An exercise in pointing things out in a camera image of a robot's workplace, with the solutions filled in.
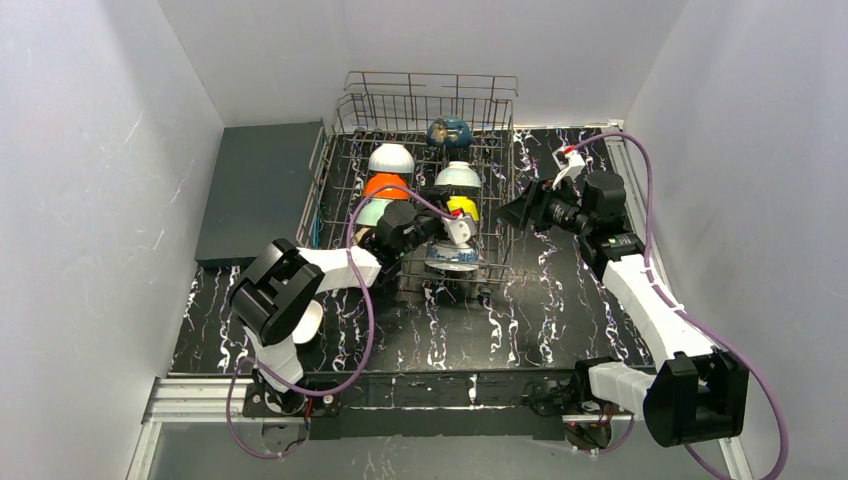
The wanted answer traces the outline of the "yellow bowl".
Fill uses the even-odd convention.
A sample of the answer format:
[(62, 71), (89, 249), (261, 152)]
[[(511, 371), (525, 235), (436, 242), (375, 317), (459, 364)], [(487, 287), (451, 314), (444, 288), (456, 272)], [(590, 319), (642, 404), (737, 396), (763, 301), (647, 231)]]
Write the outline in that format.
[(476, 203), (467, 196), (450, 196), (446, 205), (448, 207), (449, 212), (454, 216), (457, 216), (462, 213), (470, 215), (475, 223), (478, 223), (480, 220), (480, 215)]

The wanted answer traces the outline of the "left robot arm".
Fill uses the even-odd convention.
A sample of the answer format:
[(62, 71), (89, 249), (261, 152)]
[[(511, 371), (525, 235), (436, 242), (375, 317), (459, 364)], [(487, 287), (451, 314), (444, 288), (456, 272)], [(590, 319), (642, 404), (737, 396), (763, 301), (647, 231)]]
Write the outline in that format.
[(343, 248), (307, 249), (285, 239), (273, 241), (241, 274), (229, 296), (230, 309), (253, 345), (258, 377), (277, 393), (322, 396), (320, 390), (300, 386), (304, 370), (297, 347), (312, 340), (323, 320), (317, 294), (359, 288), (368, 316), (363, 357), (348, 380), (326, 392), (335, 395), (349, 387), (362, 374), (374, 346), (376, 308), (371, 288), (393, 279), (403, 259), (428, 241), (462, 243), (475, 231), (473, 216), (461, 209), (392, 201), (376, 225), (355, 228)]

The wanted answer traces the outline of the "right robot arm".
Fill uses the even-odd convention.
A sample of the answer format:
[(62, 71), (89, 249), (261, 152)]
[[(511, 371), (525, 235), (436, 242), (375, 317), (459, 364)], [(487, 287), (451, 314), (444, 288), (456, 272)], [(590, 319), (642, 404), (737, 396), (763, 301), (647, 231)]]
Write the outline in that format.
[(517, 230), (560, 228), (575, 235), (583, 261), (620, 302), (655, 362), (649, 375), (611, 357), (578, 361), (558, 393), (566, 405), (615, 404), (645, 422), (662, 447), (731, 438), (742, 432), (750, 371), (682, 318), (660, 296), (645, 246), (627, 223), (623, 179), (588, 174), (581, 192), (532, 180), (497, 210)]

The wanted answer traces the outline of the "white square bowl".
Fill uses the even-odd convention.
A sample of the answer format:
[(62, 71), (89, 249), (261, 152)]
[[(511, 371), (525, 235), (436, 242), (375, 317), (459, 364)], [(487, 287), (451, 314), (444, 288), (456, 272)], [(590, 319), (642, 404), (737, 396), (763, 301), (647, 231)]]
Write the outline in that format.
[(316, 300), (311, 300), (301, 316), (298, 325), (292, 332), (295, 345), (311, 342), (317, 335), (324, 318), (323, 306)]

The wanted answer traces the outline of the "celadon green bowl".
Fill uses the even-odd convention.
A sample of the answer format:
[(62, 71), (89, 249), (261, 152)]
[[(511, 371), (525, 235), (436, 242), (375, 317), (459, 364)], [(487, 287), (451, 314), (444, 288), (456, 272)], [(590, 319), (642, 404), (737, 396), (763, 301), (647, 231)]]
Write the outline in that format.
[(385, 209), (392, 203), (390, 199), (374, 198), (370, 200), (357, 215), (357, 225), (374, 227), (384, 215)]

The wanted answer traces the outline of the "green bowl dark exterior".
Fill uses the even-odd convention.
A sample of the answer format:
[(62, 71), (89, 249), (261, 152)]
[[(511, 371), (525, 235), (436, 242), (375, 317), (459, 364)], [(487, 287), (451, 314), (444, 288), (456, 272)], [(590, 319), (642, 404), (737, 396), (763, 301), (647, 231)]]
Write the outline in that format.
[(479, 174), (465, 161), (450, 161), (435, 177), (434, 185), (437, 187), (449, 186), (460, 188), (482, 187)]

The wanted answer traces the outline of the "orange rimmed white bowl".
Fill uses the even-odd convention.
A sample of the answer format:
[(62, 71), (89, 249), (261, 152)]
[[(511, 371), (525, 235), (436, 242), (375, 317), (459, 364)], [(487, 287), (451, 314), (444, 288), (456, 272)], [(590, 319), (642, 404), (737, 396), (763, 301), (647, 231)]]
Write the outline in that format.
[(377, 172), (366, 182), (364, 195), (374, 195), (376, 199), (408, 200), (410, 194), (405, 191), (407, 187), (408, 185), (401, 175)]

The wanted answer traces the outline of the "blue patterned bowl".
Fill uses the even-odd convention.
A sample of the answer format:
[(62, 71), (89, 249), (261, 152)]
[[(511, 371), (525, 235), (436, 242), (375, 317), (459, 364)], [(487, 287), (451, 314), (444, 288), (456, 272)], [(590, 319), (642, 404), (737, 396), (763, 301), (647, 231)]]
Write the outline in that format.
[(431, 268), (449, 272), (471, 272), (480, 268), (478, 252), (471, 245), (450, 241), (430, 244), (424, 263)]

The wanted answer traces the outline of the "white bowl blue band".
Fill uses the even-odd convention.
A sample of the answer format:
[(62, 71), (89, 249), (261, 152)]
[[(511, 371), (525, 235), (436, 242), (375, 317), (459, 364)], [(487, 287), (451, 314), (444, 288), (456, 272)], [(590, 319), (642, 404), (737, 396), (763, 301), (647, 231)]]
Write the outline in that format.
[(403, 145), (383, 143), (369, 156), (368, 170), (399, 175), (412, 174), (415, 171), (415, 159)]

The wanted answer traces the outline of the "beige floral bowl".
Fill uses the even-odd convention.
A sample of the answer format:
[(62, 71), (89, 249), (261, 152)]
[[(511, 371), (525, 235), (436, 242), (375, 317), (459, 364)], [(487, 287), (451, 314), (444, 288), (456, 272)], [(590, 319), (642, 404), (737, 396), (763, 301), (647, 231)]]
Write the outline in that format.
[(352, 243), (354, 245), (361, 244), (369, 235), (373, 233), (373, 227), (361, 227), (359, 228), (352, 237)]

